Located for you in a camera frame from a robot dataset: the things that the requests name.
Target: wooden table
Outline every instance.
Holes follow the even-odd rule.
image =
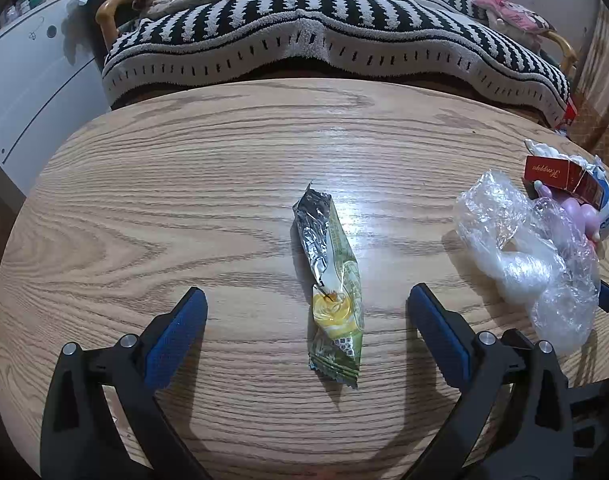
[[[113,345],[197,285],[209,302],[200,360],[190,352],[158,397],[215,479],[398,478],[459,395],[407,328],[411,287],[427,282],[476,331],[536,338],[451,216],[489,168],[521,186],[525,137],[583,153],[483,104],[356,80],[213,86],[91,121],[41,174],[0,268],[0,409],[15,445],[38,469],[63,343]],[[311,275],[292,205],[311,181],[332,193],[360,266],[358,391],[307,366]],[[601,271],[609,281],[609,239]],[[571,384],[609,376],[609,317],[561,362]]]

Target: white cabinet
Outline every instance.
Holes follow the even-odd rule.
[[[82,20],[75,0],[50,0],[0,32],[0,167],[24,195],[67,137],[109,110]]]

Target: wooden armrest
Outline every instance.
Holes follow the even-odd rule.
[[[107,0],[104,2],[98,12],[96,12],[96,23],[100,26],[102,37],[107,45],[107,50],[111,50],[111,46],[118,38],[118,28],[116,27],[116,9],[120,5],[132,4],[134,0]]]
[[[557,32],[553,32],[552,30],[547,30],[545,33],[542,34],[542,37],[554,41],[559,45],[562,50],[563,56],[562,63],[559,67],[565,76],[571,76],[573,67],[577,62],[577,54],[575,53],[575,50],[573,49],[571,44]]]

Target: blue gripper pad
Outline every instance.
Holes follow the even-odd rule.
[[[169,386],[188,349],[204,330],[207,314],[204,292],[192,288],[171,314],[173,319],[146,356],[144,384],[151,391]]]
[[[600,282],[600,296],[598,304],[602,310],[609,312],[609,284],[604,280]]]
[[[446,383],[464,389],[473,373],[475,332],[460,314],[445,310],[425,283],[411,289],[407,308]]]

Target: silver bolt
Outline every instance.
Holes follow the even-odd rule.
[[[71,355],[76,349],[78,349],[78,346],[75,343],[67,343],[62,347],[62,353],[64,355]]]
[[[134,344],[136,344],[138,338],[134,334],[123,335],[120,338],[120,346],[123,348],[131,348]]]
[[[478,338],[483,345],[492,345],[495,342],[495,336],[491,332],[480,332]]]
[[[550,354],[551,352],[553,352],[553,345],[548,341],[540,341],[538,343],[538,346],[540,347],[540,350],[542,350],[545,354]]]

